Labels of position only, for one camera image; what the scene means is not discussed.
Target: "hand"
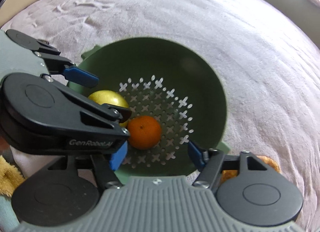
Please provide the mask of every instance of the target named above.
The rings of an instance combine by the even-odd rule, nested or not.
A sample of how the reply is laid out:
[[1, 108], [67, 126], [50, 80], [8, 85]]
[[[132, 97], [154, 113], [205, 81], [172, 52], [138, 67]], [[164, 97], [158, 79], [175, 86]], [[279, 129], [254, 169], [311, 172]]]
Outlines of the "hand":
[[6, 150], [9, 148], [9, 144], [0, 136], [0, 151]]

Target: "bed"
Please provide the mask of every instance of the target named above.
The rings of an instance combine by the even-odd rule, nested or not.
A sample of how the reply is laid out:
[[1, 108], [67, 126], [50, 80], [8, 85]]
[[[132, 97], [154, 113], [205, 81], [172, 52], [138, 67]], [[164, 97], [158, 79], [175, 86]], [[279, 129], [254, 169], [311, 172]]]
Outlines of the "bed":
[[[268, 3], [39, 0], [2, 30], [10, 28], [49, 41], [77, 64], [96, 44], [133, 36], [162, 37], [193, 49], [224, 85], [224, 141], [231, 153], [249, 150], [276, 160], [304, 196], [298, 224], [308, 232], [320, 226], [320, 50]], [[38, 159], [39, 167], [49, 161]], [[37, 167], [21, 169], [31, 175]]]

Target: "green colander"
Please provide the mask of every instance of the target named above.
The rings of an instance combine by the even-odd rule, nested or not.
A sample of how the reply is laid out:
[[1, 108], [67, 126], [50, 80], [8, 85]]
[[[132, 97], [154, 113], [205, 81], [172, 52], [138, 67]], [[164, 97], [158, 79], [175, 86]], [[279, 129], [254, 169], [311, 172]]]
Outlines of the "green colander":
[[219, 78], [205, 60], [172, 41], [142, 37], [96, 46], [82, 55], [79, 68], [100, 78], [88, 89], [69, 82], [71, 89], [89, 96], [98, 90], [120, 93], [132, 117], [153, 116], [162, 126], [162, 139], [152, 149], [129, 146], [116, 175], [189, 175], [195, 171], [187, 153], [191, 139], [203, 148], [219, 148], [227, 119], [226, 97]]

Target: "lemon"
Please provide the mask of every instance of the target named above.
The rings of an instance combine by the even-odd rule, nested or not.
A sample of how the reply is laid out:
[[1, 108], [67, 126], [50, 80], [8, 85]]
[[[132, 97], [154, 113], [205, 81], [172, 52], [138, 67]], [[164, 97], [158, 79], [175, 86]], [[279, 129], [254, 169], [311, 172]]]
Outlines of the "lemon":
[[[88, 98], [92, 101], [95, 101], [98, 104], [112, 104], [116, 106], [122, 106], [129, 108], [127, 101], [118, 93], [111, 90], [100, 90], [92, 93]], [[128, 121], [119, 124], [122, 127], [126, 127]]]

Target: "perforated colander bottom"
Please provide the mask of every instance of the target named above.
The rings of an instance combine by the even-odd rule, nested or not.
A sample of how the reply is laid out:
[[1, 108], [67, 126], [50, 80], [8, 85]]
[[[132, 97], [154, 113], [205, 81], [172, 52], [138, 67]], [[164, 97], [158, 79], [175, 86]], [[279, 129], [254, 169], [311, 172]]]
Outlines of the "perforated colander bottom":
[[155, 75], [146, 80], [129, 78], [120, 83], [120, 94], [129, 103], [132, 117], [140, 115], [153, 116], [162, 127], [161, 141], [147, 151], [137, 150], [129, 145], [128, 155], [122, 164], [136, 168], [139, 164], [151, 167], [155, 163], [165, 165], [177, 157], [175, 153], [188, 142], [189, 135], [194, 132], [188, 128], [192, 117], [188, 109], [193, 105], [188, 103], [188, 96], [179, 98], [174, 95], [173, 87], [163, 85], [164, 79], [156, 80]]

